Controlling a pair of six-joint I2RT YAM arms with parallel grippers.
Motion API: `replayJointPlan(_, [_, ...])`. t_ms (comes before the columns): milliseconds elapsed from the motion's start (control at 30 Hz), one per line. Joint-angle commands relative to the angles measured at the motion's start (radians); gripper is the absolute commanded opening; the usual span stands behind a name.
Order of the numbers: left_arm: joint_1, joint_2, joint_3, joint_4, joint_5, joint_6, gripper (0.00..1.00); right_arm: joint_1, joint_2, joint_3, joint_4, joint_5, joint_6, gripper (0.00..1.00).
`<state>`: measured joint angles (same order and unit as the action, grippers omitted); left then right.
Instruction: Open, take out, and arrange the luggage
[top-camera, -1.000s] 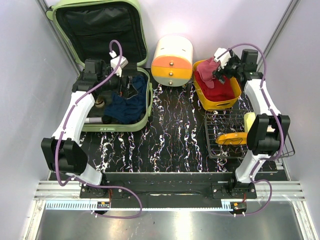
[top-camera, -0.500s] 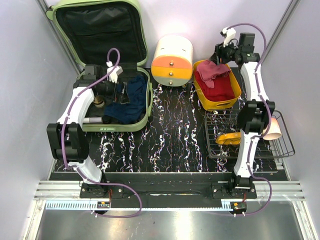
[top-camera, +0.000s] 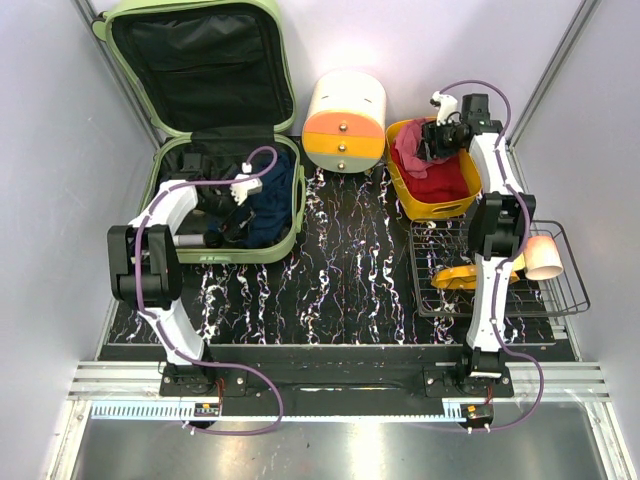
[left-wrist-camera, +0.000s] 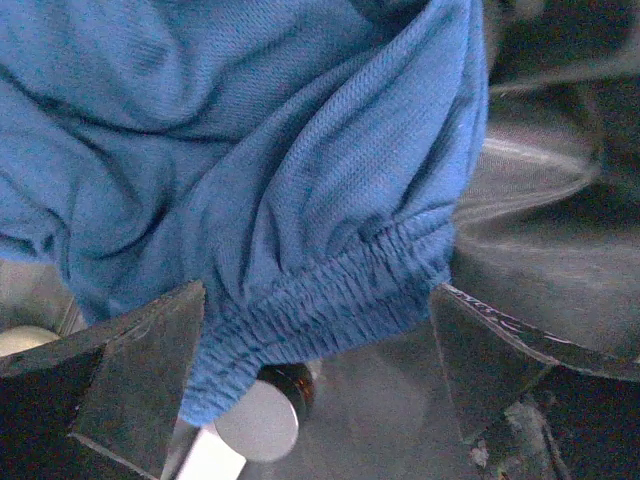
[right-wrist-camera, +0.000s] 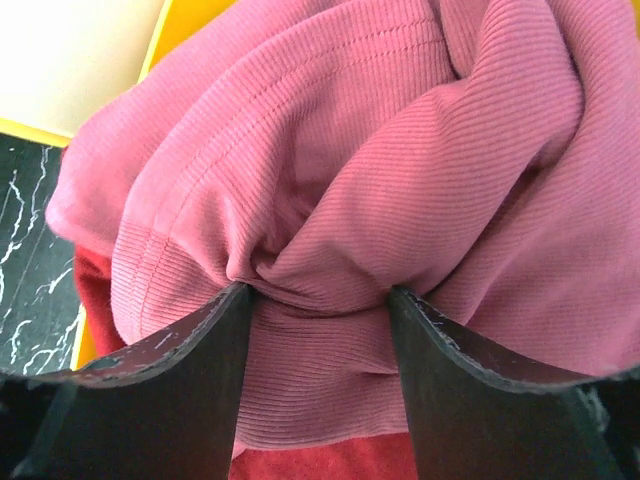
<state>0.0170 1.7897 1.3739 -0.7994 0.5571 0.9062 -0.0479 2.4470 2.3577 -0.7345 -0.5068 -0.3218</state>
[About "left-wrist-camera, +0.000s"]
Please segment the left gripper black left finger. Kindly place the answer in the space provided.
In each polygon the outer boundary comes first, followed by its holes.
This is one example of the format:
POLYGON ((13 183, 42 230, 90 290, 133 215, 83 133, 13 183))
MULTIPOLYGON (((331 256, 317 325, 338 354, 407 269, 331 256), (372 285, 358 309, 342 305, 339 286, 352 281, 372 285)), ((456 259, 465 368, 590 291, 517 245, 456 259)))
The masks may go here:
POLYGON ((1 360, 4 479, 158 479, 200 339, 205 289, 1 360))

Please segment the navy blue garment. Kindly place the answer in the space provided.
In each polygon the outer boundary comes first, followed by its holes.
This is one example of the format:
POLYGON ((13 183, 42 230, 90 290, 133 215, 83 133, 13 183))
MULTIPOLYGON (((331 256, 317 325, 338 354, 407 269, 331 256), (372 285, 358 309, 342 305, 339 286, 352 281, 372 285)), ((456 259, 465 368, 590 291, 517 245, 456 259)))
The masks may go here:
POLYGON ((478 1, 5 1, 1 255, 91 324, 201 281, 203 426, 426 317, 487 104, 478 1))

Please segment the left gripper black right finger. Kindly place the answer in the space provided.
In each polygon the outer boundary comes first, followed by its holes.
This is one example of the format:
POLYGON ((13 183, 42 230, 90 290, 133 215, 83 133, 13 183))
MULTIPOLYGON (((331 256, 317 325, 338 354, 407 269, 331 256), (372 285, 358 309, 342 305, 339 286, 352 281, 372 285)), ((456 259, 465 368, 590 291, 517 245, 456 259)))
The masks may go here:
POLYGON ((442 284, 431 324, 458 432, 482 479, 636 479, 639 364, 442 284))

